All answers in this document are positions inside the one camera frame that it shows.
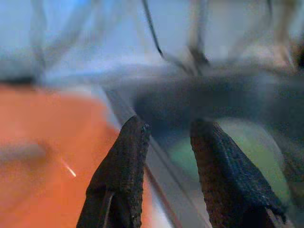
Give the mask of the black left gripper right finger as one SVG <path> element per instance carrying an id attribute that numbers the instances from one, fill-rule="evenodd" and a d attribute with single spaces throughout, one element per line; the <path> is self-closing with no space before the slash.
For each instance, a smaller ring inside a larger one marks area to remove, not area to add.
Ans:
<path id="1" fill-rule="evenodd" d="M 286 209 L 271 185 L 216 122 L 192 122 L 190 143 L 212 227 L 279 228 L 286 224 Z"/>

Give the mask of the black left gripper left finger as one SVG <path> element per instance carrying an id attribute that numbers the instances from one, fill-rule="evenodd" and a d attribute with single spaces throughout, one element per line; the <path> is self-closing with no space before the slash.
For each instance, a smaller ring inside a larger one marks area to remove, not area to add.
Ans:
<path id="1" fill-rule="evenodd" d="M 150 127 L 129 118 L 86 190 L 78 228 L 139 228 Z"/>

